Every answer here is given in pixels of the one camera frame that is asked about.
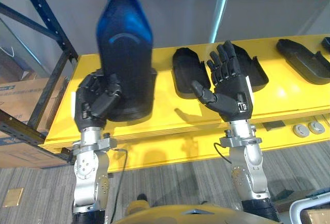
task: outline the cable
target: cable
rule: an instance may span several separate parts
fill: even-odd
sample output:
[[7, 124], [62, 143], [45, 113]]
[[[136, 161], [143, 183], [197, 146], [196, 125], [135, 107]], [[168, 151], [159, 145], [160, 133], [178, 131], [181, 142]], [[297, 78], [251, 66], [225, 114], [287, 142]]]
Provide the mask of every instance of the cable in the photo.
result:
[[12, 55], [9, 54], [8, 52], [6, 52], [2, 47], [0, 47], [0, 50], [2, 50], [5, 54], [7, 54], [8, 56], [10, 56], [12, 58], [15, 56], [15, 52], [14, 52], [14, 49], [12, 48], [12, 46], [11, 46]]
[[232, 162], [231, 162], [230, 160], [228, 160], [225, 156], [223, 156], [223, 155], [218, 151], [218, 148], [217, 148], [216, 145], [222, 147], [221, 144], [220, 144], [220, 143], [213, 143], [213, 146], [214, 146], [214, 148], [216, 149], [216, 151], [218, 152], [218, 154], [219, 154], [222, 158], [224, 158], [224, 159], [226, 160], [226, 162], [228, 162], [228, 163], [231, 164]]
[[120, 186], [122, 184], [122, 180], [123, 180], [123, 176], [124, 176], [124, 172], [125, 172], [125, 167], [126, 167], [126, 163], [127, 163], [127, 157], [128, 157], [128, 151], [127, 151], [127, 149], [124, 149], [124, 148], [113, 148], [112, 150], [117, 151], [117, 152], [125, 152], [126, 155], [125, 155], [124, 167], [123, 167], [122, 173], [120, 175], [120, 179], [119, 179], [119, 185], [118, 185], [118, 188], [117, 188], [117, 193], [115, 195], [114, 208], [113, 208], [113, 212], [112, 212], [112, 217], [111, 217], [110, 224], [113, 222], [114, 215], [116, 214]]

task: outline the round metal disc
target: round metal disc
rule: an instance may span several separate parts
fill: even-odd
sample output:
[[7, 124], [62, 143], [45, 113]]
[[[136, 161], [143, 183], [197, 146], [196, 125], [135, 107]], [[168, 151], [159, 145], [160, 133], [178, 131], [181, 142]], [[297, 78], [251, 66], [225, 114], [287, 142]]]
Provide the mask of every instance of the round metal disc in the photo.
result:
[[308, 124], [308, 128], [311, 130], [311, 132], [313, 132], [314, 134], [322, 134], [325, 132], [325, 128], [324, 126], [317, 122], [317, 121], [313, 121], [313, 122], [310, 122]]
[[307, 137], [309, 136], [309, 130], [304, 125], [295, 125], [293, 126], [293, 132], [299, 137]]

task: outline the gray wall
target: gray wall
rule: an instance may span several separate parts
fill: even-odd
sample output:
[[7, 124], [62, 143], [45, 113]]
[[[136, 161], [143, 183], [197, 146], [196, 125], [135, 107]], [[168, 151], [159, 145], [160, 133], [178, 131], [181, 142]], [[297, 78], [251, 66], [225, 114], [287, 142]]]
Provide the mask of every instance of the gray wall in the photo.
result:
[[[0, 1], [42, 23], [28, 0]], [[95, 27], [107, 0], [47, 1], [77, 52], [97, 52]], [[140, 2], [155, 47], [208, 42], [216, 0]], [[329, 13], [329, 0], [228, 0], [216, 41], [327, 33]], [[4, 21], [48, 69], [54, 67], [61, 52], [55, 42], [15, 21]]]

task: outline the metal arm segment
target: metal arm segment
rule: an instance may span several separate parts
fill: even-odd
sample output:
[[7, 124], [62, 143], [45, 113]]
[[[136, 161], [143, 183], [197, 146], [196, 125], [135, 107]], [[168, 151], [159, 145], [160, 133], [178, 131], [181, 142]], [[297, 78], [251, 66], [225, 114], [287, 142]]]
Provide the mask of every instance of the metal arm segment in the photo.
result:
[[229, 147], [232, 179], [245, 212], [279, 221], [270, 199], [266, 175], [262, 168], [261, 139], [255, 137], [255, 126], [247, 120], [228, 122], [221, 146]]
[[117, 146], [109, 133], [101, 138], [100, 127], [88, 127], [81, 131], [81, 141], [74, 144], [77, 156], [74, 165], [76, 188], [74, 191], [73, 223], [104, 223], [108, 202], [109, 159], [107, 151]]

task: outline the cardboard box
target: cardboard box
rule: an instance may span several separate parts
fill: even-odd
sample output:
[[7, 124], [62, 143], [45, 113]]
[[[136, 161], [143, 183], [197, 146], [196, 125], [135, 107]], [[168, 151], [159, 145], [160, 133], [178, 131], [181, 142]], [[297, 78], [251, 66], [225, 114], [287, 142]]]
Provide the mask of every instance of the cardboard box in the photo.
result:
[[303, 210], [300, 217], [303, 224], [329, 224], [330, 209]]
[[65, 165], [66, 161], [25, 143], [0, 146], [0, 167], [49, 167]]
[[[27, 123], [45, 87], [48, 78], [0, 84], [0, 109]], [[68, 85], [61, 77], [49, 99], [38, 126], [38, 131], [47, 134]], [[21, 140], [0, 132], [0, 167], [48, 167], [66, 164], [65, 161]]]

